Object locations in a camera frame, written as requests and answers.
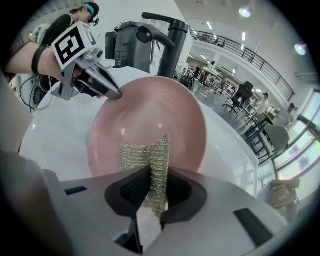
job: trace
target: white marker cube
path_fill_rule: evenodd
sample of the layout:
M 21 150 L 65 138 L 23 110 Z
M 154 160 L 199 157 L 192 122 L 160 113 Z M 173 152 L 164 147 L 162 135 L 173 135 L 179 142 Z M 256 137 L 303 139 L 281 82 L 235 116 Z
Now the white marker cube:
M 92 52 L 95 48 L 98 48 L 98 45 L 90 26 L 83 22 L 77 22 L 69 27 L 52 43 L 52 49 L 61 70 L 79 56 Z

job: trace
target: black shirt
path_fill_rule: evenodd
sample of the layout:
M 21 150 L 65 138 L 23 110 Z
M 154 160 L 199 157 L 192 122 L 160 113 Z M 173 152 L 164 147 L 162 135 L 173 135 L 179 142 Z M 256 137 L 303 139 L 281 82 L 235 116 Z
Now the black shirt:
M 42 41 L 42 45 L 51 46 L 53 41 L 70 27 L 71 22 L 72 18 L 69 14 L 64 14 L 57 18 L 47 29 Z

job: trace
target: metal railing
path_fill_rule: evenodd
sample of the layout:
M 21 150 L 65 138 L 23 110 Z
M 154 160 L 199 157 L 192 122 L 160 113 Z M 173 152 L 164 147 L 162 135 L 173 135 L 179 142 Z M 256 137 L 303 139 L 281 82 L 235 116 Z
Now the metal railing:
M 292 96 L 295 95 L 294 90 L 290 87 L 286 80 L 268 62 L 266 62 L 254 51 L 242 46 L 240 43 L 220 35 L 195 30 L 191 30 L 190 34 L 194 40 L 207 42 L 209 44 L 224 48 L 250 62 L 278 87 L 279 91 L 288 102 Z

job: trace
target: blue headband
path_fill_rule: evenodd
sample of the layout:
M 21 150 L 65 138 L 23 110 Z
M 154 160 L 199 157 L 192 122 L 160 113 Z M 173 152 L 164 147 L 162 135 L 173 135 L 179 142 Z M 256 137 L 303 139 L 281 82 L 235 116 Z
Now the blue headband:
M 88 4 L 88 3 L 85 3 L 84 5 L 82 5 L 83 7 L 87 7 L 88 8 L 88 10 L 89 10 L 89 12 L 91 13 L 91 15 L 92 15 L 92 18 L 94 18 L 95 17 L 95 9 L 90 5 L 90 4 Z

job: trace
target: pink bowl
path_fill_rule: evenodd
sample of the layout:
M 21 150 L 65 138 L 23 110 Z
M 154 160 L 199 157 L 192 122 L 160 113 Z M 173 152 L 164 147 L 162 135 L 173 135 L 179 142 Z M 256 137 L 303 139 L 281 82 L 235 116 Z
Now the pink bowl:
M 121 88 L 122 98 L 108 99 L 91 127 L 87 155 L 94 177 L 119 170 L 122 144 L 147 145 L 170 137 L 169 166 L 197 172 L 207 130 L 202 110 L 190 91 L 165 77 L 146 77 Z

